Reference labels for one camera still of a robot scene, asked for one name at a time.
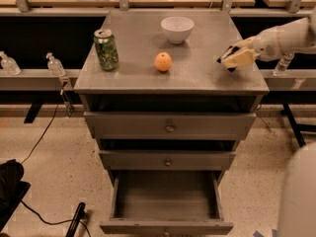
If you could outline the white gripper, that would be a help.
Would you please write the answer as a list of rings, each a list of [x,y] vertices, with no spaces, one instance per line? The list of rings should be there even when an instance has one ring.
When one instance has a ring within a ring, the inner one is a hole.
[[[271,28],[261,31],[254,37],[242,39],[231,45],[233,49],[240,49],[236,53],[238,65],[252,64],[256,59],[261,61],[273,61],[284,55],[280,38],[283,35],[281,28]]]

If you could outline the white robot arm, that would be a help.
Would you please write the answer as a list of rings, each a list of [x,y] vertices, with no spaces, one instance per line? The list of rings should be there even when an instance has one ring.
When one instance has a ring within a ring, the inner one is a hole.
[[[232,71],[255,60],[315,54],[315,37],[316,15],[312,14],[230,45],[217,62]],[[316,143],[298,149],[287,163],[276,237],[316,237]]]

